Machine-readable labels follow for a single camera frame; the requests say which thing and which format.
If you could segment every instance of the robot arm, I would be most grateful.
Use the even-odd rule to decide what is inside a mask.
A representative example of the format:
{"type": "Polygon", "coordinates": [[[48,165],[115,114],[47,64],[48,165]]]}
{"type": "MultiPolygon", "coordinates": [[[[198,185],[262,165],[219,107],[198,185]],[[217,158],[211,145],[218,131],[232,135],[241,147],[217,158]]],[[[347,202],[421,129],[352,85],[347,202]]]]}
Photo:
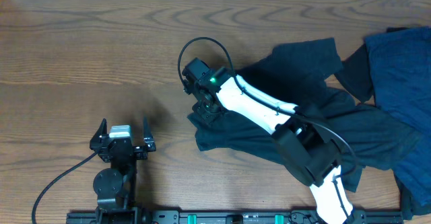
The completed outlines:
{"type": "MultiPolygon", "coordinates": [[[[185,91],[198,99],[193,109],[206,123],[210,124],[223,110],[231,110],[258,124],[274,139],[286,169],[300,182],[310,186],[319,217],[329,224],[346,221],[352,214],[353,206],[345,195],[341,181],[334,182],[341,173],[342,144],[323,129],[279,114],[248,97],[225,68],[214,71],[195,59],[185,67],[183,75],[188,86],[185,91]]],[[[255,89],[241,76],[235,77],[247,92],[275,108],[293,114],[319,116],[316,108],[282,102],[255,89]]]]}

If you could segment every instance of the wooden table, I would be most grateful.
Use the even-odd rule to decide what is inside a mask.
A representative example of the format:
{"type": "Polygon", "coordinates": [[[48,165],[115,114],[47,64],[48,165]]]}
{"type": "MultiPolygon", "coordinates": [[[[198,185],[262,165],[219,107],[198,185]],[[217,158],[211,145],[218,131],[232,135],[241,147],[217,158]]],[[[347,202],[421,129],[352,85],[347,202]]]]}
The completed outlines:
{"type": "MultiPolygon", "coordinates": [[[[176,60],[197,36],[218,39],[240,68],[282,42],[334,37],[342,59],[366,35],[389,26],[431,24],[431,0],[3,0],[0,11],[0,222],[29,223],[40,191],[92,152],[103,118],[131,124],[140,143],[150,117],[157,152],[139,164],[138,201],[182,209],[311,207],[310,190],[281,165],[229,149],[199,152],[186,119],[195,99],[183,93],[176,60]]],[[[226,60],[193,44],[184,64],[226,60]]],[[[328,79],[340,87],[334,77],[328,79]]],[[[38,207],[39,223],[64,223],[92,210],[98,157],[55,184],[38,207]]],[[[368,167],[360,208],[398,209],[391,171],[368,167]]],[[[412,223],[429,223],[431,216],[412,223]]]]}

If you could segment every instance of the white arm segment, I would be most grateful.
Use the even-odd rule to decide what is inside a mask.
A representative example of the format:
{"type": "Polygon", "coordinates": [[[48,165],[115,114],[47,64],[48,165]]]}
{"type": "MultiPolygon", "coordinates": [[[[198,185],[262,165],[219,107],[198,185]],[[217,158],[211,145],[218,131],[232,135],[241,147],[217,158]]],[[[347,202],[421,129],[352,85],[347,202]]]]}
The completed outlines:
{"type": "MultiPolygon", "coordinates": [[[[241,86],[245,87],[250,94],[258,97],[260,100],[282,110],[295,113],[294,108],[297,105],[286,103],[268,96],[249,85],[239,75],[237,75],[236,78],[241,86]]],[[[276,111],[269,109],[243,94],[241,89],[239,89],[235,84],[233,77],[229,78],[229,80],[221,86],[221,90],[217,93],[217,97],[223,107],[247,117],[249,120],[265,129],[269,134],[273,134],[275,132],[275,127],[278,124],[284,124],[290,118],[290,116],[286,116],[285,114],[278,114],[276,111]]],[[[332,183],[333,177],[340,173],[341,166],[338,166],[325,177],[322,186],[317,187],[312,185],[310,187],[314,199],[316,200],[317,213],[328,224],[342,224],[347,219],[343,209],[341,208],[334,183],[332,183]]],[[[337,181],[337,185],[347,214],[350,215],[353,211],[353,206],[345,195],[341,180],[337,181]]]]}

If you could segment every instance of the cloth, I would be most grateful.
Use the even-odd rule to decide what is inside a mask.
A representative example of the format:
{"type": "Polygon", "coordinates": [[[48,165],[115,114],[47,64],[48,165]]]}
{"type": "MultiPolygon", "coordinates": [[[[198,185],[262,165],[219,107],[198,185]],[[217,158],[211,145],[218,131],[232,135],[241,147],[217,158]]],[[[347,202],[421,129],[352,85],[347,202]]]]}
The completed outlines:
{"type": "MultiPolygon", "coordinates": [[[[422,140],[423,135],[389,114],[367,105],[355,106],[349,93],[328,88],[324,80],[340,70],[341,61],[334,39],[282,44],[258,63],[238,71],[257,89],[285,102],[313,103],[328,119],[333,130],[353,148],[361,167],[392,168],[422,140]]],[[[198,148],[207,151],[228,147],[281,163],[271,136],[236,113],[227,112],[207,126],[192,113],[189,120],[197,127],[198,148]]],[[[350,155],[343,156],[342,169],[352,166],[350,155]]],[[[362,168],[342,178],[347,190],[356,191],[362,168]]]]}
{"type": "Polygon", "coordinates": [[[431,29],[366,38],[376,105],[426,138],[394,168],[420,205],[431,204],[431,29]]]}
{"type": "Polygon", "coordinates": [[[374,94],[372,87],[368,52],[363,44],[343,62],[343,69],[335,73],[340,84],[362,103],[374,94]]]}

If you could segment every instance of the blue denim fabric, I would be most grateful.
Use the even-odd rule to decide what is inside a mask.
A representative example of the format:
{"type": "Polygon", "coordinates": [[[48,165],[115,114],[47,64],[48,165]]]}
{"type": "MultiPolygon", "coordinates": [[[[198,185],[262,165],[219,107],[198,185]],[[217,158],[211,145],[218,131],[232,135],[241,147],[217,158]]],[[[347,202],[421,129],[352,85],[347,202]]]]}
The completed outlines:
{"type": "Polygon", "coordinates": [[[431,29],[366,38],[376,105],[428,135],[393,167],[422,205],[431,203],[431,29]]]}

